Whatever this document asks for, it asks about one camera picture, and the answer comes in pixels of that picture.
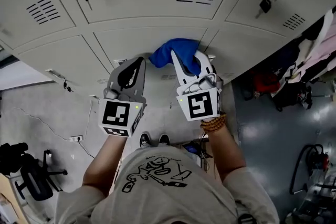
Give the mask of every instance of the shoe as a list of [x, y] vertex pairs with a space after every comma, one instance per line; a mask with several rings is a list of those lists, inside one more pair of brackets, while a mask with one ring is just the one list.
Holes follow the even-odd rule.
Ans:
[[164, 143], [164, 144], [166, 144], [167, 146], [170, 145], [170, 140], [169, 140], [168, 135], [166, 135], [166, 134], [161, 134], [160, 139], [159, 139], [159, 144], [161, 144], [161, 143]]
[[151, 139], [149, 138], [149, 133], [148, 132], [144, 132], [140, 136], [140, 146], [142, 146], [144, 144], [152, 145], [152, 142], [151, 142]]

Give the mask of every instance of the office chair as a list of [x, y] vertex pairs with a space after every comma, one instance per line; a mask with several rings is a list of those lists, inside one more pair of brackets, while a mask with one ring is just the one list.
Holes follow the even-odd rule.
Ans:
[[47, 154], [50, 154], [50, 150], [46, 150], [43, 152], [42, 167], [38, 165], [39, 160], [35, 159], [30, 154], [22, 155], [23, 165], [20, 172], [24, 182], [21, 185], [15, 182], [15, 187], [23, 200], [25, 200], [25, 196], [23, 195], [22, 190], [25, 187], [28, 188], [31, 196], [36, 201], [43, 201], [53, 196], [53, 191], [50, 185], [56, 191], [61, 191], [56, 187], [55, 183], [51, 180], [50, 176], [60, 174], [67, 175], [68, 172], [66, 170], [63, 170], [61, 172], [48, 172], [48, 165], [46, 158]]

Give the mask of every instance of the white t-shirt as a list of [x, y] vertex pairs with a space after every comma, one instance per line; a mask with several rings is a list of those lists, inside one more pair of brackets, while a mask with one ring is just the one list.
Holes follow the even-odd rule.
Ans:
[[83, 186], [60, 192], [55, 223], [237, 223], [236, 203], [258, 223], [279, 223], [269, 196], [246, 168], [216, 182], [174, 147], [133, 152], [119, 172], [114, 191]]

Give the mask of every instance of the electrical outlet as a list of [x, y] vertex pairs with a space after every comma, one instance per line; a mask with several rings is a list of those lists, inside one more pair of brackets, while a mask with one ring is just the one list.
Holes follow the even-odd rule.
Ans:
[[78, 135], [78, 136], [71, 136], [70, 138], [71, 142], [82, 142], [83, 141], [83, 136], [82, 135]]

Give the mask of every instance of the beaded bracelet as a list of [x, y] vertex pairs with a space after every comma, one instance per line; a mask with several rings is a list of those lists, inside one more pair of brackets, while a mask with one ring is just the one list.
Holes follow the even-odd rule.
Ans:
[[219, 117], [211, 120], [211, 121], [201, 121], [201, 128], [205, 132], [214, 132], [222, 128], [225, 124], [226, 114], [221, 114]]

